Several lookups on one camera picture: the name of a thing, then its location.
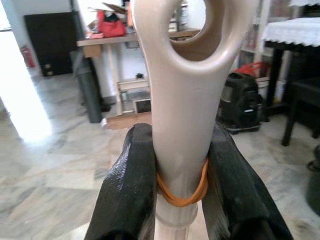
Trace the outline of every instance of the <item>orange rubber band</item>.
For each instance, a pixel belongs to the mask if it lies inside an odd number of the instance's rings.
[[[202,174],[201,179],[198,187],[196,188],[195,192],[192,194],[189,198],[179,198],[174,196],[170,189],[166,186],[164,181],[161,179],[159,173],[156,174],[156,180],[158,183],[158,186],[161,189],[163,198],[171,205],[176,207],[185,207],[191,204],[195,204],[198,201],[202,200],[208,191],[208,178],[207,178],[207,172],[208,172],[208,163],[209,160],[207,159],[203,165],[202,168]]]

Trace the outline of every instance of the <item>marble floor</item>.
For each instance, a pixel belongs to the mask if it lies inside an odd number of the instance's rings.
[[[42,78],[25,69],[18,52],[14,62],[3,65],[0,239],[83,239],[102,181],[128,129],[90,124],[71,75]],[[294,238],[317,240],[320,217],[304,195],[310,176],[306,163],[320,141],[296,124],[291,145],[282,147],[285,123],[285,116],[275,116],[259,132],[233,138],[265,182]],[[188,239],[208,239],[201,211]]]

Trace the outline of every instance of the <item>fire extinguisher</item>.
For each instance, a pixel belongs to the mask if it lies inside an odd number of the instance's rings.
[[[20,50],[21,50],[25,65],[28,68],[34,68],[36,65],[32,58],[30,49],[26,45],[24,45],[23,47],[20,48]]]

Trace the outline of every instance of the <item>lace tablecloth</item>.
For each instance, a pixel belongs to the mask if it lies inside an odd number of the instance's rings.
[[[289,6],[320,5],[320,0],[291,0]]]
[[[269,23],[264,30],[262,40],[263,42],[319,47],[320,17],[304,17]]]

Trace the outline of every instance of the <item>black foam padding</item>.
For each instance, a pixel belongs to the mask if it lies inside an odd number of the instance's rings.
[[[218,123],[209,149],[209,170],[209,174],[216,175],[220,183],[230,239],[293,239],[265,184]],[[209,190],[202,200],[208,233],[214,227],[211,225],[215,215],[212,194],[213,191]]]
[[[156,174],[152,128],[137,124],[127,133],[122,154],[103,181],[85,239],[153,239]]]

